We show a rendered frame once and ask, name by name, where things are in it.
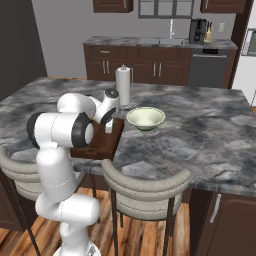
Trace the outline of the dark brown upper cupboard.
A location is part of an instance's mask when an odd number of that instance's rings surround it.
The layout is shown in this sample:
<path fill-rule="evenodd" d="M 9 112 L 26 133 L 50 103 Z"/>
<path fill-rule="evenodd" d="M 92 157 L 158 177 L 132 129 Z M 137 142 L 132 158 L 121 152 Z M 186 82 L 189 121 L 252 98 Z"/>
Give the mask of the dark brown upper cupboard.
<path fill-rule="evenodd" d="M 93 0 L 95 13 L 129 13 L 133 7 L 134 0 Z"/>
<path fill-rule="evenodd" d="M 201 0 L 202 13 L 240 14 L 244 11 L 246 0 Z"/>

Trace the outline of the black coffee machine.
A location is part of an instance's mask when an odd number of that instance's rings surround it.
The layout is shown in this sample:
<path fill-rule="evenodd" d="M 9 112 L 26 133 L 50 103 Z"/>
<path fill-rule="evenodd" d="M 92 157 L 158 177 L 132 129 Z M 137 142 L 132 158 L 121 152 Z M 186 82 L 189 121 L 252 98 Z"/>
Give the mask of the black coffee machine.
<path fill-rule="evenodd" d="M 202 18 L 192 19 L 189 31 L 189 43 L 202 45 L 206 33 L 207 20 Z"/>

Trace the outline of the dark brown island cupboard door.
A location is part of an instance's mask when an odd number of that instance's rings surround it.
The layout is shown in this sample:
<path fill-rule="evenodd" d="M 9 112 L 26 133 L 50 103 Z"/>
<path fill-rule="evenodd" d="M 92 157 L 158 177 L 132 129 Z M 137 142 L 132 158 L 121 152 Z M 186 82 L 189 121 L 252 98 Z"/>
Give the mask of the dark brown island cupboard door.
<path fill-rule="evenodd" d="M 210 223 L 217 192 L 193 193 L 190 201 L 191 256 L 256 256 L 256 198 L 222 195 Z"/>

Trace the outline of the white oven stack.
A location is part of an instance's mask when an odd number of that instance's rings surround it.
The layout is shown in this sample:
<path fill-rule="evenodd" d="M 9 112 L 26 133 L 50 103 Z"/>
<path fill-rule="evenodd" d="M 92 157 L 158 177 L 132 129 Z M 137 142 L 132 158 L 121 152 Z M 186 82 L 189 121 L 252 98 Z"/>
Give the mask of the white oven stack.
<path fill-rule="evenodd" d="M 256 105 L 256 29 L 249 29 L 239 57 L 233 89 L 241 90 L 251 106 Z"/>

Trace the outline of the wooden knife block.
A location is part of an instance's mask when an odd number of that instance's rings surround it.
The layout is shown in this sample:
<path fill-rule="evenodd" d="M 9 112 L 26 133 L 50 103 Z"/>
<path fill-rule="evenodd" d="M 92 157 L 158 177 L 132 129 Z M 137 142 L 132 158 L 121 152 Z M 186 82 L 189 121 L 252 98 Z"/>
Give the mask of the wooden knife block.
<path fill-rule="evenodd" d="M 204 37 L 204 43 L 210 43 L 212 41 L 212 22 L 207 23 L 206 33 Z"/>

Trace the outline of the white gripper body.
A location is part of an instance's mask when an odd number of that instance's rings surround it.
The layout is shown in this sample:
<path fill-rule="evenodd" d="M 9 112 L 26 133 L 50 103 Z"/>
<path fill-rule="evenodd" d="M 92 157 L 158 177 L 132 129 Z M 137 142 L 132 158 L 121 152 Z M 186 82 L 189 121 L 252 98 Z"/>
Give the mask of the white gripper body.
<path fill-rule="evenodd" d="M 114 120 L 111 119 L 109 122 L 106 123 L 105 125 L 105 133 L 107 134 L 111 134 L 112 131 L 113 131 L 113 123 L 114 123 Z"/>

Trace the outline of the pale green bowl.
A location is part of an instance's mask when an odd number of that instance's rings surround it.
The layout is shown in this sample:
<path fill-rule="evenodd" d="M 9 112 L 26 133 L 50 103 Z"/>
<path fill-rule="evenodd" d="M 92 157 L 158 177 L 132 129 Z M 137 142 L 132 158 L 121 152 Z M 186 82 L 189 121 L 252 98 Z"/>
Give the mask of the pale green bowl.
<path fill-rule="evenodd" d="M 138 107 L 129 111 L 127 121 L 142 131 L 149 131 L 165 120 L 165 113 L 154 107 Z"/>

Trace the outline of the dark brown wooden tray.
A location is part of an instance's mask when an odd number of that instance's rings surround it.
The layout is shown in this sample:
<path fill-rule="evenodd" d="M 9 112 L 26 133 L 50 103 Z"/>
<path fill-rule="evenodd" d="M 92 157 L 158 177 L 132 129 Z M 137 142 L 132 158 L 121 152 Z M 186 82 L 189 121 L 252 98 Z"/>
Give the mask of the dark brown wooden tray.
<path fill-rule="evenodd" d="M 105 126 L 103 124 L 94 122 L 94 137 L 91 143 L 86 148 L 71 148 L 71 156 L 94 160 L 113 160 L 124 129 L 124 120 L 120 118 L 115 119 L 118 120 L 118 125 L 114 126 L 113 123 L 111 134 L 105 133 Z"/>

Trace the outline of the grey upholstered stool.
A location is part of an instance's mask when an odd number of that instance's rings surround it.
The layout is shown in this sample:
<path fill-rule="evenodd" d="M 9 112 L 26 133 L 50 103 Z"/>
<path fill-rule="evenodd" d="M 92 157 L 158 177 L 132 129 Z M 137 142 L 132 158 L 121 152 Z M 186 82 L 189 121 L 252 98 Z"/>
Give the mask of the grey upholstered stool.
<path fill-rule="evenodd" d="M 166 256 L 176 214 L 183 192 L 189 185 L 191 172 L 183 169 L 167 179 L 140 180 L 122 174 L 109 159 L 102 160 L 101 166 L 109 185 L 115 256 L 118 256 L 117 213 L 120 213 L 120 226 L 123 226 L 123 216 L 142 221 L 165 220 L 162 256 Z"/>
<path fill-rule="evenodd" d="M 35 201 L 43 192 L 36 165 L 12 160 L 7 148 L 0 146 L 0 180 L 4 182 L 22 228 L 29 233 L 37 256 L 41 256 L 31 230 L 36 219 Z"/>

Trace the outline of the grey dishwasher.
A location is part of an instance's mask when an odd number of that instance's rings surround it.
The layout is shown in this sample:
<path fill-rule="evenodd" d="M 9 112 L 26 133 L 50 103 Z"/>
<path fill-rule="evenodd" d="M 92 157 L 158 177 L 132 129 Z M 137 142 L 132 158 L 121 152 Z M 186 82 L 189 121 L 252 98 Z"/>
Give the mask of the grey dishwasher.
<path fill-rule="evenodd" d="M 193 49 L 188 86 L 221 88 L 228 61 L 228 49 Z"/>

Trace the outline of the white paper towel roll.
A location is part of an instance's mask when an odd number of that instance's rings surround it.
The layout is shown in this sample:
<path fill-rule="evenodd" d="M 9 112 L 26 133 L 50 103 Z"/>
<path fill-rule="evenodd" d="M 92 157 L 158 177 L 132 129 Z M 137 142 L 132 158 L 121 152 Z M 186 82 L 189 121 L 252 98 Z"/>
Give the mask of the white paper towel roll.
<path fill-rule="evenodd" d="M 122 65 L 116 70 L 116 88 L 119 92 L 120 106 L 128 109 L 131 106 L 131 69 Z"/>

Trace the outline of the glass-fronted upper cupboard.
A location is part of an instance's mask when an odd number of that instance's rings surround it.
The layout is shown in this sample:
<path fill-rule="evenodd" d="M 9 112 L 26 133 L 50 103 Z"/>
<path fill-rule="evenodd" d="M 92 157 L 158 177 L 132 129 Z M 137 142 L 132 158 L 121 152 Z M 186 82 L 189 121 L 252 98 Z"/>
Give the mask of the glass-fronted upper cupboard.
<path fill-rule="evenodd" d="M 138 0 L 138 17 L 190 19 L 195 0 Z"/>

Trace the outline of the steel sink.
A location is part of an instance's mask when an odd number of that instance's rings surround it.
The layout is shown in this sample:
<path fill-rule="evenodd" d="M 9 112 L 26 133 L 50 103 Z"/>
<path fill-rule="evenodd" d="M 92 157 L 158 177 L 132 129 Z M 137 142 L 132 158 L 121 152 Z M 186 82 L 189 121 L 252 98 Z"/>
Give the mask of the steel sink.
<path fill-rule="evenodd" d="M 176 45 L 182 45 L 183 39 L 170 39 L 170 38 L 141 38 L 138 42 L 138 44 L 142 45 L 159 45 L 159 46 L 176 46 Z"/>

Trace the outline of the dark brown lower cupboards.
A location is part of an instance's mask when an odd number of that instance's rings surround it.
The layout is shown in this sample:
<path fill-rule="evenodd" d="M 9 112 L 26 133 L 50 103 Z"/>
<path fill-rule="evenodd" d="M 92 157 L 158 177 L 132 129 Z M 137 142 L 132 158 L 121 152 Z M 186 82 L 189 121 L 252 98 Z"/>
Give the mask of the dark brown lower cupboards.
<path fill-rule="evenodd" d="M 135 83 L 186 86 L 191 50 L 180 47 L 84 44 L 88 80 L 115 81 L 116 70 L 133 69 Z"/>

